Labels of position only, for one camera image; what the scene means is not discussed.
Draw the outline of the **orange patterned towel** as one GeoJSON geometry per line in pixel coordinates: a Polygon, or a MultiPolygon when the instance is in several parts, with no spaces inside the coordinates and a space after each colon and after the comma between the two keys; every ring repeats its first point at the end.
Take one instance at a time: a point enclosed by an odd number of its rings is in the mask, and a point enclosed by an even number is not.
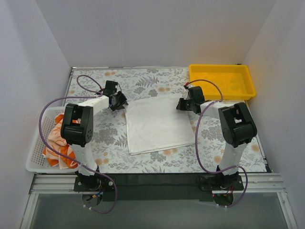
{"type": "MultiPolygon", "coordinates": [[[[71,146],[67,144],[64,138],[61,137],[61,126],[63,117],[64,114],[59,114],[55,117],[55,126],[48,135],[47,143],[52,149],[56,150],[57,152],[65,156],[71,157],[72,159],[76,159],[71,146]]],[[[54,153],[48,147],[45,147],[42,154],[47,159],[51,167],[59,167],[59,169],[73,169],[78,167],[78,164],[76,162],[54,153]]]]}

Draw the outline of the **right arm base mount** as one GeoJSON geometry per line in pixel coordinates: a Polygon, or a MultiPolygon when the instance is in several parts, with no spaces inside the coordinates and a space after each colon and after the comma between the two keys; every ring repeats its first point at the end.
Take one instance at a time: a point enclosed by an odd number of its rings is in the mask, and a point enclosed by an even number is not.
{"type": "Polygon", "coordinates": [[[244,191],[245,188],[239,172],[204,174],[196,178],[196,183],[201,191],[211,192],[213,202],[225,208],[234,203],[234,191],[244,191]]]}

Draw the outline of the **white towel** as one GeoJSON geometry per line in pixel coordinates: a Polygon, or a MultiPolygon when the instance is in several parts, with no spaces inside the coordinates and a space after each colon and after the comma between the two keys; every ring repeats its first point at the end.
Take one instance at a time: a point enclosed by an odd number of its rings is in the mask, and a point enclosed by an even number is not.
{"type": "Polygon", "coordinates": [[[125,118],[131,155],[194,144],[188,113],[176,109],[181,97],[167,94],[129,102],[125,118]]]}

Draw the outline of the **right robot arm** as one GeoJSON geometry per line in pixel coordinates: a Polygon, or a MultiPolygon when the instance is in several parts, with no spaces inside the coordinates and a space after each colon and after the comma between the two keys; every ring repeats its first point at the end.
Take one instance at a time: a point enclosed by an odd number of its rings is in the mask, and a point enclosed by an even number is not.
{"type": "Polygon", "coordinates": [[[225,149],[222,160],[211,178],[214,186],[221,189],[230,188],[238,180],[239,166],[246,146],[257,135],[257,128],[253,118],[244,102],[231,106],[219,102],[205,100],[201,87],[184,88],[188,91],[188,98],[180,98],[177,110],[192,111],[199,115],[195,131],[195,151],[198,152],[198,129],[203,116],[216,118],[220,121],[221,131],[225,140],[225,149]]]}

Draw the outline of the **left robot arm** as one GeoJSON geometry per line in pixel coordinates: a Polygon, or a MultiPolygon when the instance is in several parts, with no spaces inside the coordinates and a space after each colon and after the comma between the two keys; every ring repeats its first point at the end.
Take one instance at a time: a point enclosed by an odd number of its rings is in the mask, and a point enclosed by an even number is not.
{"type": "Polygon", "coordinates": [[[78,172],[84,176],[93,176],[98,170],[90,145],[94,116],[108,108],[121,110],[128,104],[118,82],[106,81],[101,93],[82,103],[67,104],[62,120],[61,137],[72,148],[80,167],[78,172]]]}

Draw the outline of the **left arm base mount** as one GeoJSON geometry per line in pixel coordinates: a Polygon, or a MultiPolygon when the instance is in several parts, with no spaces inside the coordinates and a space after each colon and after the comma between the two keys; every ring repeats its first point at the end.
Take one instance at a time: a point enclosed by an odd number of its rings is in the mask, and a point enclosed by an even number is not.
{"type": "Polygon", "coordinates": [[[78,171],[75,172],[76,179],[73,190],[76,192],[114,192],[114,182],[101,175],[86,176],[78,171]]]}

